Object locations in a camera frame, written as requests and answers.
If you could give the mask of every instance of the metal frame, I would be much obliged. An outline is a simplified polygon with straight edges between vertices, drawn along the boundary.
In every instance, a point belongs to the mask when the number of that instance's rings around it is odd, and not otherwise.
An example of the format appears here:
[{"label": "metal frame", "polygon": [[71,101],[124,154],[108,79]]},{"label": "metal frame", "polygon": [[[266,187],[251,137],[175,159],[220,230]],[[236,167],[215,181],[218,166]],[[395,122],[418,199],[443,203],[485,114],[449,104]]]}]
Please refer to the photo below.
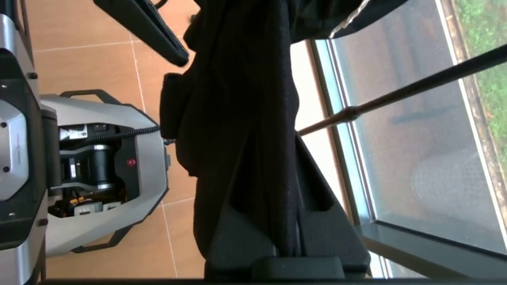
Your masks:
[{"label": "metal frame", "polygon": [[[309,46],[324,109],[331,116],[344,108],[344,89],[337,76],[340,67],[330,40],[311,41]],[[338,124],[330,130],[347,198],[345,207],[368,250],[381,256],[384,277],[393,277],[385,258],[429,278],[507,279],[505,255],[376,220],[368,181],[356,159],[353,126]]]}]

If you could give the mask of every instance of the floor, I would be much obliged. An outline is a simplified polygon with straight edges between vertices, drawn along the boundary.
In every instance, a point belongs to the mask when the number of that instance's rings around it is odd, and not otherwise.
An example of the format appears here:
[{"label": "floor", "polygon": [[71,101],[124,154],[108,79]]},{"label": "floor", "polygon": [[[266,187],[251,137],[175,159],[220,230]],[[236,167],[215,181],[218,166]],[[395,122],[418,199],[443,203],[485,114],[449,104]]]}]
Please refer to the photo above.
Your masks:
[{"label": "floor", "polygon": [[[184,68],[168,64],[91,0],[26,2],[42,94],[104,89],[158,119],[162,76]],[[177,36],[182,36],[197,10],[193,0],[170,0],[159,12]],[[323,119],[322,106],[305,43],[294,45],[292,58],[302,114],[296,125],[301,128]],[[304,139],[341,200],[327,132]],[[173,157],[168,172],[170,191],[154,213],[117,247],[48,259],[48,278],[202,277],[204,259],[192,232],[196,180],[177,163],[173,146],[169,146],[169,153]]]}]

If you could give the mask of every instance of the black cover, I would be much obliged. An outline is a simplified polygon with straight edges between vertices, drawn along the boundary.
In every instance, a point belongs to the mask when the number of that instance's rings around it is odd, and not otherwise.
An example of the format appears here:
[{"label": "black cover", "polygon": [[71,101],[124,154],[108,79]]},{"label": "black cover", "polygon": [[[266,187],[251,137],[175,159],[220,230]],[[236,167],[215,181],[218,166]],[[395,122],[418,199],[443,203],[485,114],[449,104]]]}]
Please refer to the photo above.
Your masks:
[{"label": "black cover", "polygon": [[[370,25],[405,1],[371,0],[336,36]],[[295,131],[299,100],[290,46],[327,38],[361,0],[196,2],[201,11],[185,34],[196,57],[183,75],[165,76],[160,120],[162,136],[177,140],[178,161],[198,177],[194,234],[200,252],[207,256],[247,140],[254,167],[243,189],[256,209],[252,219],[268,216],[279,254],[297,255],[296,158],[306,147]]]}]

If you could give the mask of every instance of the window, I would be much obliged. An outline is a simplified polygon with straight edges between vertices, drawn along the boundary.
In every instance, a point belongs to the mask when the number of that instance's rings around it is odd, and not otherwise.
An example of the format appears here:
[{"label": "window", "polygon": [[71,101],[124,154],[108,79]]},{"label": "window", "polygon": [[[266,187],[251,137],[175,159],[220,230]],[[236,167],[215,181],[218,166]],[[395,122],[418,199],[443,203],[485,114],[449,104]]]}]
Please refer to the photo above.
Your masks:
[{"label": "window", "polygon": [[[507,0],[413,0],[355,34],[314,42],[328,115],[507,44],[505,16]],[[387,227],[361,232],[368,249],[406,259],[395,241],[383,250],[376,240],[399,231],[505,259],[506,74],[496,66],[335,127],[354,222]],[[397,262],[385,262],[391,276],[412,277]]]}]

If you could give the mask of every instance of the black frame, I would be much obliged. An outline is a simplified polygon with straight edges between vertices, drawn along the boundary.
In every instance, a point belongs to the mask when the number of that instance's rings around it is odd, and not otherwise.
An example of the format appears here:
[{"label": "black frame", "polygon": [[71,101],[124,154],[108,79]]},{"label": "black frame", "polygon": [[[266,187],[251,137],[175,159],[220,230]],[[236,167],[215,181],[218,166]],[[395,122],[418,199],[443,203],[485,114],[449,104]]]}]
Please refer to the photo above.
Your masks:
[{"label": "black frame", "polygon": [[[334,65],[334,76],[337,78],[334,62],[336,59],[330,49],[330,40],[325,41],[325,44],[324,41],[310,41],[308,48],[318,76],[325,116],[330,117],[336,109],[332,106],[332,93],[336,93],[336,88],[339,90],[341,86],[329,79],[330,64]],[[329,58],[322,54],[324,45],[327,46]],[[371,205],[364,209],[365,206],[357,202],[358,194],[364,195],[361,199],[365,200],[365,203],[369,204],[370,199],[365,190],[359,191],[353,187],[353,175],[350,173],[351,169],[347,169],[345,150],[336,127],[330,128],[330,136],[340,166],[340,178],[343,180],[347,203],[345,207],[350,210],[350,218],[369,251],[430,279],[507,279],[506,255],[376,220]],[[365,210],[368,211],[368,217],[361,214]]]}]

